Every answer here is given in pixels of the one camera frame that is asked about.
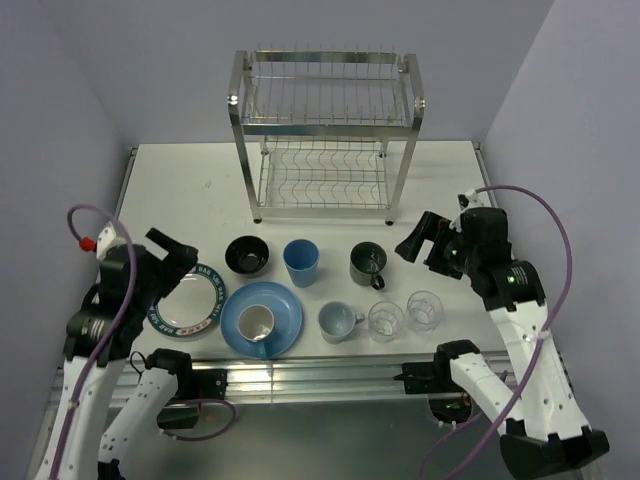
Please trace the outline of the dark green mug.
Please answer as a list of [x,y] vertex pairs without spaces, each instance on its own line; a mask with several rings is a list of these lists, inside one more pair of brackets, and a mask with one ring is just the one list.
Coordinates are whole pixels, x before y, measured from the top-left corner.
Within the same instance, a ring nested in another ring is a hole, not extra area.
[[350,252],[350,277],[360,286],[372,287],[375,290],[385,288],[381,272],[386,267],[385,250],[374,242],[360,242]]

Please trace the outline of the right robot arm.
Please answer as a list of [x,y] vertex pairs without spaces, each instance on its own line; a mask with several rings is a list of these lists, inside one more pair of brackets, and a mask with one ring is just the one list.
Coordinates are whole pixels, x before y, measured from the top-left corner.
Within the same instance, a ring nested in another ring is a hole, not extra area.
[[538,479],[580,469],[610,450],[576,403],[550,333],[539,275],[512,256],[504,210],[474,207],[455,220],[426,211],[395,249],[414,262],[425,241],[425,265],[443,276],[468,277],[508,353],[518,383],[511,391],[469,340],[438,346],[433,378],[443,389],[466,391],[498,424],[500,451],[515,479]]

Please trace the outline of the blue flower mug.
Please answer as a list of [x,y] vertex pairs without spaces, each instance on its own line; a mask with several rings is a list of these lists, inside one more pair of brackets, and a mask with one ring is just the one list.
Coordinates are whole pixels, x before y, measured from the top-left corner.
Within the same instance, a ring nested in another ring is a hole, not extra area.
[[255,345],[258,356],[267,359],[266,340],[275,327],[275,317],[271,309],[264,305],[246,307],[238,318],[238,330],[241,336]]

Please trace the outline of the light grey mug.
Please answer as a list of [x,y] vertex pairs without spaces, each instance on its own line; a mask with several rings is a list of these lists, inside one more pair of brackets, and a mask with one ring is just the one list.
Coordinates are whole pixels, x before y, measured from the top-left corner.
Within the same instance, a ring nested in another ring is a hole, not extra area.
[[318,325],[324,341],[338,344],[344,341],[355,326],[365,320],[365,315],[350,305],[339,301],[328,302],[318,313]]

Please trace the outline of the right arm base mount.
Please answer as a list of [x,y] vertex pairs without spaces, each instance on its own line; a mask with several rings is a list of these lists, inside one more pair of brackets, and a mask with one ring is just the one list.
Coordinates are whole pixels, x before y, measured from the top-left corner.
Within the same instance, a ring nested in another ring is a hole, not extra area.
[[406,395],[425,396],[436,422],[453,425],[471,417],[473,407],[468,394],[459,386],[439,379],[433,362],[403,363],[393,380],[403,384]]

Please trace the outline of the black bowl tan outside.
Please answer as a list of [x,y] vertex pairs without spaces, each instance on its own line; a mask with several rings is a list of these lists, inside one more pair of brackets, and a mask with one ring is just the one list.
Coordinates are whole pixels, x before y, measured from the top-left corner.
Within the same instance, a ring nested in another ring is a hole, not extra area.
[[226,248],[225,262],[235,274],[256,277],[266,271],[270,258],[268,244],[260,237],[244,235],[234,239]]

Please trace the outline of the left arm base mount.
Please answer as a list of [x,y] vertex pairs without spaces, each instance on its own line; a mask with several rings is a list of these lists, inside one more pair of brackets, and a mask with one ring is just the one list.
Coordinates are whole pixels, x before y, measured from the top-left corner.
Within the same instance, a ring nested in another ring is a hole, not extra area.
[[195,403],[195,400],[223,400],[227,377],[228,372],[224,369],[194,370],[186,386],[178,390],[157,416],[158,427],[165,430],[192,429],[204,407],[203,403]]

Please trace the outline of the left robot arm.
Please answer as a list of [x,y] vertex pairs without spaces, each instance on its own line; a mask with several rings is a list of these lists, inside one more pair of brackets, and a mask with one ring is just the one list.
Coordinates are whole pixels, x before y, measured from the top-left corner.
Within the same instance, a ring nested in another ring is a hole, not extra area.
[[172,399],[195,386],[186,352],[158,349],[146,360],[133,396],[105,423],[118,379],[148,312],[196,266],[198,251],[152,228],[158,258],[108,224],[94,247],[97,282],[66,327],[63,385],[39,479],[122,479],[132,445]]

